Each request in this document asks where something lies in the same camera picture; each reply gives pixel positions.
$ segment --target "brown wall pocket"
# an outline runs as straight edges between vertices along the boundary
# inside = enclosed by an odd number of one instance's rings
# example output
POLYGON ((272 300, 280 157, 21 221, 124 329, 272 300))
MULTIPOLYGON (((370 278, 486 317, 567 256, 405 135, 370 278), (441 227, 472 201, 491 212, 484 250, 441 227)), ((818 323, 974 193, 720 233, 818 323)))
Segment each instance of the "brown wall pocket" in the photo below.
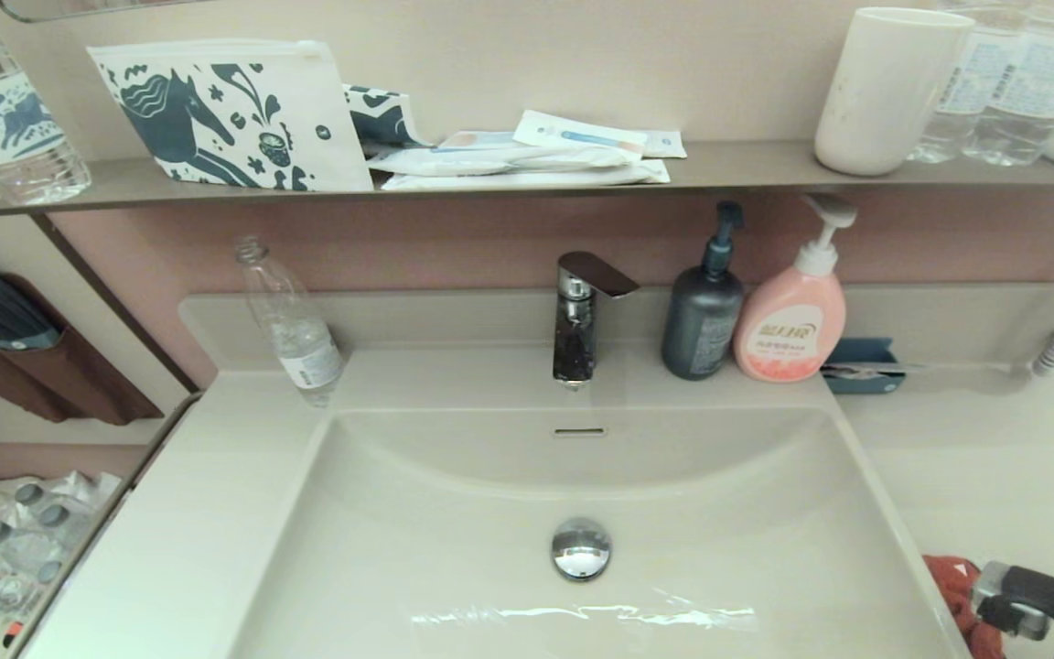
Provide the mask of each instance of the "brown wall pocket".
POLYGON ((72 409, 51 389, 47 389, 40 381, 33 379, 25 371, 19 370, 9 360, 4 358, 0 353, 0 396, 13 402, 26 410, 35 413, 47 421, 59 423, 64 419, 79 416, 75 409, 72 409))
POLYGON ((64 327, 51 349, 0 350, 0 355, 55 392, 76 410, 74 416, 100 419, 114 426, 162 418, 157 407, 75 327, 64 327))

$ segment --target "red cloth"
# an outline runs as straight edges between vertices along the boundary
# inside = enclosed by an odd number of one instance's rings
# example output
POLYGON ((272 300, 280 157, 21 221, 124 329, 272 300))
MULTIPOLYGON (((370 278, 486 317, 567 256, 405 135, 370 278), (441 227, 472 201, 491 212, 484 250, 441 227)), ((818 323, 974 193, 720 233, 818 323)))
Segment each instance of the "red cloth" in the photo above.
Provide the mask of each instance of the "red cloth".
POLYGON ((958 631, 965 639, 974 659, 1002 659, 1002 634, 979 621, 970 606, 970 588, 978 580, 979 568, 970 560, 955 556, 923 556, 942 600, 946 601, 958 631))

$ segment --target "soap dispenser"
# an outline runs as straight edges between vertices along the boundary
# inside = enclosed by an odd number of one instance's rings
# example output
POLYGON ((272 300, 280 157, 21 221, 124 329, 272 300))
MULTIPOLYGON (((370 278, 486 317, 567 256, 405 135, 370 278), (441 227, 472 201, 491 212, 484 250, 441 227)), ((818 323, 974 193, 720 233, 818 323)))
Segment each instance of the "soap dispenser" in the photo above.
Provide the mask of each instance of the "soap dispenser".
POLYGON ((735 357, 750 379, 795 383, 811 379, 844 332, 844 292, 833 274, 837 229, 857 219, 857 207, 832 195, 804 195, 824 221, 820 238, 800 247, 795 266, 750 295, 735 332, 735 357))
POLYGON ((718 233, 706 243, 702 266, 678 276, 665 318, 662 361, 685 380, 706 380, 723 367, 731 345, 743 283, 727 270, 731 263, 731 230, 743 226, 743 206, 718 205, 718 233))

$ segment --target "faucet spout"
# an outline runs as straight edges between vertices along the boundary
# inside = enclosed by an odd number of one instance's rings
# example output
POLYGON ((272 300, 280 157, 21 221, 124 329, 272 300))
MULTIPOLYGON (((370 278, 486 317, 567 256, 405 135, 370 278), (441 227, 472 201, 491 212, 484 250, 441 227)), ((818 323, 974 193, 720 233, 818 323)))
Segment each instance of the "faucet spout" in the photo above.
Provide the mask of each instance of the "faucet spout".
POLYGON ((589 252, 562 255, 559 268, 551 375, 577 391, 593 379, 597 368, 597 292, 618 299, 640 287, 589 252))

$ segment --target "white sink basin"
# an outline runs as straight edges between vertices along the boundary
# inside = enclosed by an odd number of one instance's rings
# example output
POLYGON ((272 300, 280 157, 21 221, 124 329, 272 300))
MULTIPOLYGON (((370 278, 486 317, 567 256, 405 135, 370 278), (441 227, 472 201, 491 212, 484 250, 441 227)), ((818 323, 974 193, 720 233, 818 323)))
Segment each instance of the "white sink basin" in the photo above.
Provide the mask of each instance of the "white sink basin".
POLYGON ((843 427, 819 408, 343 413, 231 656, 963 656, 843 427), (614 542, 588 583, 549 554, 572 517, 614 542))

